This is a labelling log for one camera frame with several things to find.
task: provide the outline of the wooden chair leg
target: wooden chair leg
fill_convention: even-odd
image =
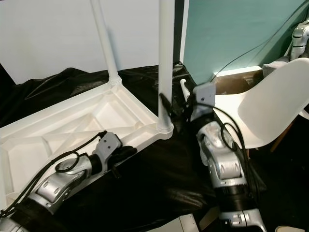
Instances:
[[[276,150],[276,148],[278,147],[278,145],[280,144],[282,139],[285,137],[285,135],[287,134],[289,129],[292,127],[293,123],[294,123],[294,121],[291,122],[291,124],[284,130],[284,132],[281,133],[281,135],[279,135],[279,137],[276,139],[275,143],[271,147],[270,152],[274,152]]]

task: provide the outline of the wire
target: wire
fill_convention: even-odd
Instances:
[[[6,209],[6,210],[1,210],[0,211],[0,218],[5,218],[7,216],[9,216],[10,214],[12,214],[15,211],[15,206],[18,204],[18,202],[21,200],[20,203],[22,203],[27,196],[32,192],[32,190],[34,189],[34,187],[36,186],[36,184],[38,183],[38,181],[41,179],[41,177],[44,175],[44,173],[53,165],[55,164],[57,161],[67,157],[70,154],[77,154],[77,159],[79,159],[79,154],[77,153],[78,150],[80,150],[81,148],[85,147],[86,145],[88,145],[89,143],[91,143],[92,141],[94,141],[97,137],[102,138],[105,134],[107,133],[107,131],[103,131],[103,132],[99,132],[98,134],[96,134],[93,138],[91,138],[90,140],[88,140],[87,142],[85,142],[84,144],[80,145],[78,148],[72,150],[72,151],[67,151],[61,155],[59,155],[58,157],[56,157],[55,159],[51,160],[48,164],[46,164],[41,170],[39,170],[39,172],[33,177],[33,179],[29,182],[29,184],[23,189],[23,191],[20,193],[20,195],[16,198],[16,200]],[[75,163],[69,167],[68,169],[71,170],[75,167],[75,165],[77,164],[77,162],[75,161]]]
[[[267,40],[265,40],[264,42],[260,43],[258,46],[255,46],[254,48],[250,49],[249,51],[247,51],[247,52],[241,54],[240,56],[236,57],[236,58],[233,59],[232,61],[228,62],[225,66],[223,66],[223,68],[221,68],[221,69],[219,70],[219,72],[216,73],[216,75],[211,79],[210,82],[212,82],[212,81],[217,77],[217,75],[218,75],[223,69],[225,69],[225,68],[226,68],[228,65],[230,65],[231,63],[233,63],[235,60],[237,60],[237,59],[239,59],[240,57],[244,56],[245,54],[247,54],[247,53],[253,51],[254,49],[258,48],[259,46],[262,46],[263,44],[265,44],[265,45],[261,48],[261,50],[258,52],[258,53],[260,53],[260,52],[263,50],[263,48],[266,46],[266,44],[267,44],[272,38],[274,38],[274,36],[281,30],[281,28],[283,28],[283,26],[286,24],[286,22],[289,21],[289,19],[298,11],[298,9],[299,9],[300,7],[302,7],[304,4],[306,4],[307,2],[309,2],[309,0],[306,1],[306,2],[304,2],[303,4],[301,4],[301,5],[300,5],[300,6],[299,6],[299,7],[298,7],[286,20],[285,20],[285,22],[279,27],[279,29],[276,30],[276,32],[275,32],[272,36],[270,36]],[[308,13],[309,13],[309,7],[308,7],[308,10],[307,10],[306,19],[307,19]]]
[[[221,129],[220,129],[220,134],[221,134],[221,137],[222,137],[222,141],[231,151],[236,151],[237,147],[236,146],[230,147],[230,145],[226,142],[225,138],[223,138],[224,137],[224,134],[223,134],[224,132],[223,131],[224,131],[224,129],[226,129],[225,125],[229,125],[233,129],[233,131],[237,134],[237,131],[235,130],[235,127],[233,127],[233,125],[231,125],[230,123],[226,122],[226,123],[224,123],[221,126]]]
[[[79,161],[79,158],[80,158],[80,154],[78,154],[77,152],[72,152],[72,154],[76,154],[76,159],[75,159],[74,164],[72,164],[70,167],[68,167],[68,168],[66,168],[66,169],[60,169],[60,166],[57,165],[57,166],[55,167],[55,170],[56,170],[57,173],[66,173],[66,172],[69,172],[69,171],[71,171],[71,170],[77,165],[77,163],[78,163],[78,161]]]

